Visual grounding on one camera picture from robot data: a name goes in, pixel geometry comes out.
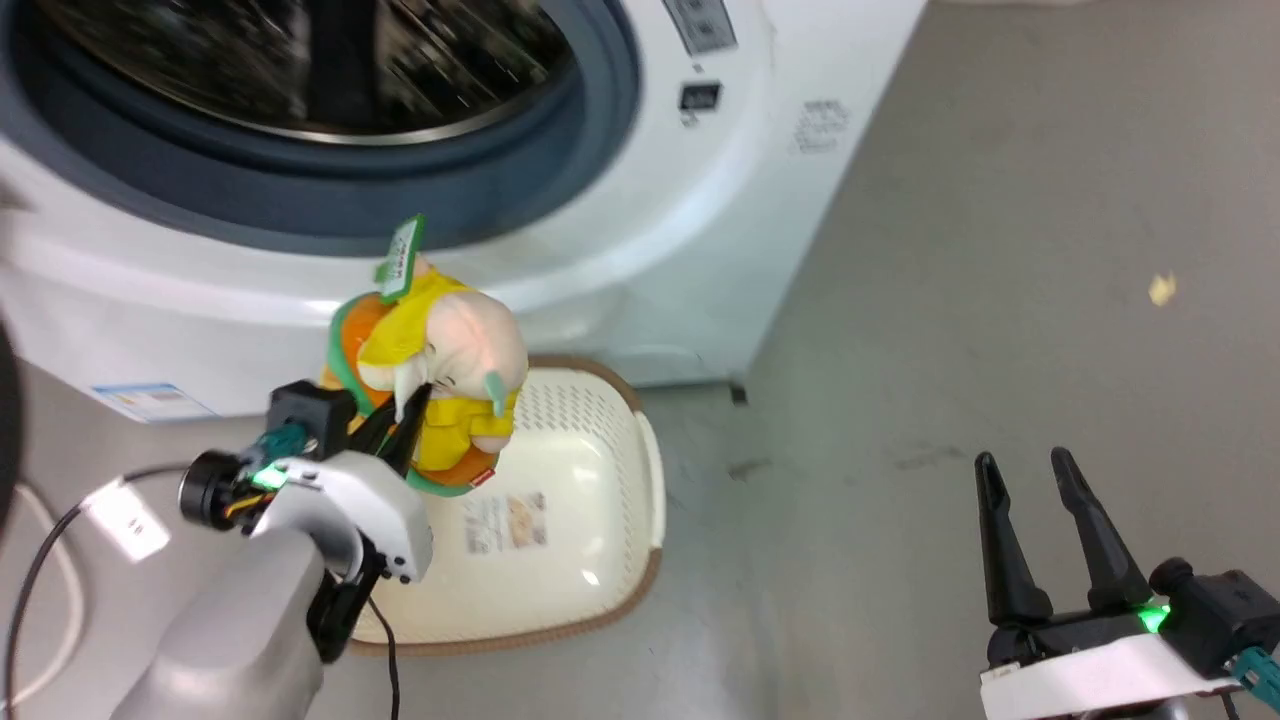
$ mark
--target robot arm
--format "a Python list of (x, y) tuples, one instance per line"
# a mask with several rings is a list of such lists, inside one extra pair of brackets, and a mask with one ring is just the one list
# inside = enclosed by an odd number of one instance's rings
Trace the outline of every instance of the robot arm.
[(347, 400), (282, 388), (256, 450), (210, 451), (187, 470), (183, 515), (251, 539), (169, 625), (113, 720), (301, 720), (376, 582), (421, 580), (426, 507), (387, 461), (346, 448)]
[[(1251, 691), (1280, 711), (1280, 603), (1248, 575), (1193, 575), (1181, 559), (1142, 573), (1071, 454), (1053, 475), (1089, 569), (1089, 609), (1055, 614), (1009, 518), (995, 457), (975, 462), (987, 609), (996, 630), (980, 674), (988, 720), (1185, 717), (1184, 696)], [(1153, 602), (1156, 592), (1169, 605)]]

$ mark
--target door glass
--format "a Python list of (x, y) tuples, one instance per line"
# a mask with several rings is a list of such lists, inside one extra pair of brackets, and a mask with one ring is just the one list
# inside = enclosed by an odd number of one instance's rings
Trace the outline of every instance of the door glass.
[(527, 108), (572, 67), (536, 0), (37, 0), (134, 83), (300, 140), (403, 145)]

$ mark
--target basket label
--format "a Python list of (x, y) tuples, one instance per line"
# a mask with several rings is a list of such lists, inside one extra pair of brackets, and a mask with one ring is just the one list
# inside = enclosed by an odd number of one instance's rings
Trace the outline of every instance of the basket label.
[(462, 501), (468, 555), (547, 546), (547, 496), (540, 492)]

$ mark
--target elephant ear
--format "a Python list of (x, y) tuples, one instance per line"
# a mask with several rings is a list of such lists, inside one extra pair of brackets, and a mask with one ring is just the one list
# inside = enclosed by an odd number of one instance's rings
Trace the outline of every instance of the elephant ear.
[(502, 418), (507, 411), (507, 383), (502, 382), (502, 377), (498, 375), (497, 370), (489, 370), (484, 375), (484, 391), (493, 401), (493, 416)]

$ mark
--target white cable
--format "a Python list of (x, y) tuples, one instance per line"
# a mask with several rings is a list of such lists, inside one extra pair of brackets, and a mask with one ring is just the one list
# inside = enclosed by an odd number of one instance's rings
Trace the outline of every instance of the white cable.
[[(49, 512), (49, 506), (45, 501), (36, 493), (28, 483), (20, 482), (17, 484), (18, 495), (27, 501), (31, 507), (32, 514), (36, 515), (36, 520), (44, 527), (45, 532), (52, 532), (54, 529), (54, 516)], [(65, 536), (58, 538), (54, 543), (54, 557), (58, 559), (58, 566), (63, 571), (63, 578), (67, 580), (67, 602), (69, 605), (68, 618), (67, 618), (67, 630), (63, 634), (63, 644), (59, 646), (58, 653), (54, 659), (49, 661), (49, 666), (41, 673), (35, 680), (32, 680), (27, 687), (19, 689), (13, 694), (13, 703), (22, 705), (31, 696), (45, 689), (49, 683), (54, 682), (70, 662), (72, 656), (76, 653), (76, 646), (79, 644), (81, 635), (84, 632), (84, 585), (81, 583), (79, 571), (76, 570), (76, 564), (72, 562), (72, 556), (67, 552)], [(0, 710), (5, 707), (5, 702), (0, 701)]]

